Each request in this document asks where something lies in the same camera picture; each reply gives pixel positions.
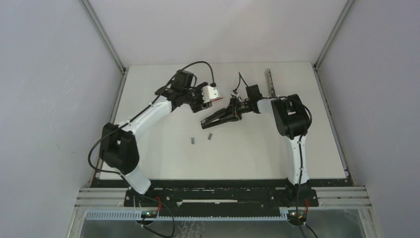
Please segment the black stapler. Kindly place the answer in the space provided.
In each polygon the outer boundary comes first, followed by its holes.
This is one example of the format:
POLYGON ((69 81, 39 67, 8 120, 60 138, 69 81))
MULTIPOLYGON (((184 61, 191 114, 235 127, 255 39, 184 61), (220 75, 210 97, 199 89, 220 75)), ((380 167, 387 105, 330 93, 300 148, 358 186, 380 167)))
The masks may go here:
POLYGON ((207 129, 207 128, 219 125, 216 123, 216 121, 218 120, 217 118, 218 118, 218 111, 208 116, 207 118, 201 120, 201 128, 207 129))

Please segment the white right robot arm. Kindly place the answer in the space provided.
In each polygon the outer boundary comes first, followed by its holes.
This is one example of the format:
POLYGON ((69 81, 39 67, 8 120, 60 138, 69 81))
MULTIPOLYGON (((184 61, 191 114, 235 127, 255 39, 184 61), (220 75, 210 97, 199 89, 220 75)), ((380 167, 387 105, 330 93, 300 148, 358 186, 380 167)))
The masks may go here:
POLYGON ((278 133, 285 137, 289 157, 289 184, 294 188, 286 192, 287 202, 292 206, 300 206, 306 200, 305 192, 297 187, 309 180, 306 168, 305 140, 312 125, 312 114, 298 94, 289 96, 264 97, 258 85, 246 87, 247 98, 240 101, 232 96, 228 106, 216 111, 207 122, 202 121, 202 128, 220 125, 227 122, 240 121, 242 114, 271 114, 278 133))

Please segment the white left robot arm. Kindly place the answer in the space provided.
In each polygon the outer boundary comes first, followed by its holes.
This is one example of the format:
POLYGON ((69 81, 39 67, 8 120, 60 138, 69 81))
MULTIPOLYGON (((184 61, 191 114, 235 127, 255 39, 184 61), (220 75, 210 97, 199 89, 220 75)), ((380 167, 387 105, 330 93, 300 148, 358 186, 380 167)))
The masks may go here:
POLYGON ((159 120, 186 104, 196 113, 210 108, 219 96, 214 82, 193 85, 196 76, 178 70, 169 82, 155 91, 154 98, 139 113, 121 123, 103 126, 99 140, 99 158, 114 174, 120 175, 136 191, 136 201, 144 207, 153 204, 155 194, 149 190, 151 180, 140 165, 140 138, 159 120))

